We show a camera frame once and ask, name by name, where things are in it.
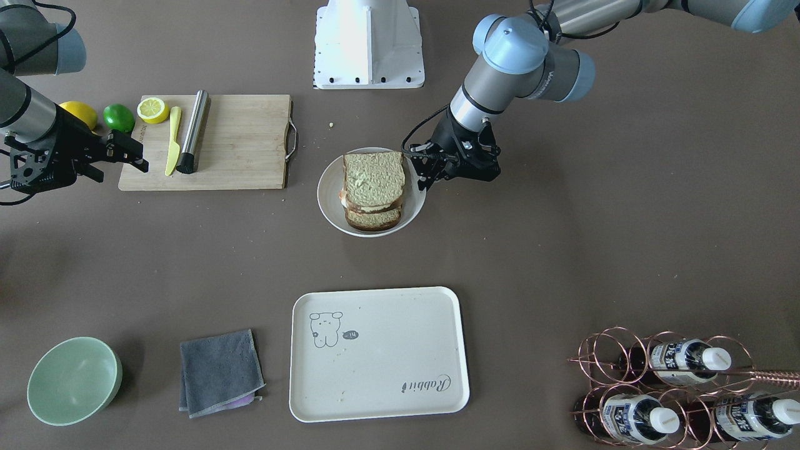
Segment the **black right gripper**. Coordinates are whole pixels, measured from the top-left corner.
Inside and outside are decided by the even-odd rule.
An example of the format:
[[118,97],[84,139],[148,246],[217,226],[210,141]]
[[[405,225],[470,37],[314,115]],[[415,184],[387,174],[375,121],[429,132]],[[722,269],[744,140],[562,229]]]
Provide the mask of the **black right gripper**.
[[9,146],[8,188],[23,194],[39,194],[69,187],[81,176],[102,183],[104,172],[94,167],[100,161],[127,163],[138,171],[149,171],[143,145],[120,130],[103,136],[69,112],[58,110],[56,121],[44,137],[23,143],[22,137],[7,132]]

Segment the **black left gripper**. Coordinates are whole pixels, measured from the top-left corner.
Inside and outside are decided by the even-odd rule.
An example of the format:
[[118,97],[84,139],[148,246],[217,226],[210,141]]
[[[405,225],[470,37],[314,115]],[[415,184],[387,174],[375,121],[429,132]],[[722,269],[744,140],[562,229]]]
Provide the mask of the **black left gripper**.
[[428,141],[406,148],[418,175],[418,191],[428,191],[438,180],[494,180],[501,172],[498,156],[502,149],[496,143],[491,120],[483,117],[478,131],[472,131],[460,125],[451,111],[444,112]]

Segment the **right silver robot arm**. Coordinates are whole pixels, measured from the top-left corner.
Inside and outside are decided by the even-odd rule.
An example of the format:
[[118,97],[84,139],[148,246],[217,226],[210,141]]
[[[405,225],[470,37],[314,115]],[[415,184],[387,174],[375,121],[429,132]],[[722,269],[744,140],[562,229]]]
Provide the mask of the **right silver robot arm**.
[[1,128],[2,154],[9,159],[9,179],[2,188],[23,195],[69,187],[78,177],[103,182],[100,161],[127,163],[147,172],[143,145],[126,131],[98,136],[91,126],[24,82],[26,75],[82,71],[86,47],[69,22],[49,21],[37,1],[3,1]]

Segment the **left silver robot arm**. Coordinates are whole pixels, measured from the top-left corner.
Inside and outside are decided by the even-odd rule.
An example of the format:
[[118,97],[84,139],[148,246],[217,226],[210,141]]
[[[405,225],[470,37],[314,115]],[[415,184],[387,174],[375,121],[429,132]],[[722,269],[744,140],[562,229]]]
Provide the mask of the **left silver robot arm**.
[[472,34],[477,59],[451,102],[440,110],[431,138],[402,145],[428,190],[442,179],[491,181],[501,170],[493,122],[513,99],[557,103],[582,99],[596,68],[589,55],[566,47],[598,38],[643,13],[676,9],[746,33],[774,28],[797,1],[549,1],[524,14],[484,17]]

